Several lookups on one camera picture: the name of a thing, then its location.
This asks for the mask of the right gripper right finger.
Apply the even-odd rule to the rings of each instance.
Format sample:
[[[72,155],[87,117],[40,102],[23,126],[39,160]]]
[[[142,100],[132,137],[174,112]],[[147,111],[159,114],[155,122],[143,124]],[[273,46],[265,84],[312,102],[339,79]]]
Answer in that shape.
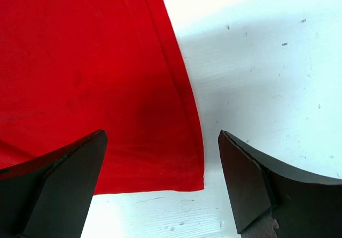
[[[241,237],[341,237],[341,180],[302,170],[222,130],[219,151]]]

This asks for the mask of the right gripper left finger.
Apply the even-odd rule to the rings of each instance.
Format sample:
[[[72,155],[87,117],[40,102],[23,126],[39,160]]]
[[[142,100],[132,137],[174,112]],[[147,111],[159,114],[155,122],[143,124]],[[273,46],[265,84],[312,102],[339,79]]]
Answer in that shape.
[[[80,237],[107,141],[97,130],[1,169],[1,237]]]

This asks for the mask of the red t shirt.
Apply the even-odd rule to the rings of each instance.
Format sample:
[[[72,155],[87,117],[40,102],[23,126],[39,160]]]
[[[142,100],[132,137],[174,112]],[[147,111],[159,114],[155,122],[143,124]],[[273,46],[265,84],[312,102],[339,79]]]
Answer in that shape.
[[[204,188],[191,84],[163,0],[1,0],[1,167],[98,129],[96,194]]]

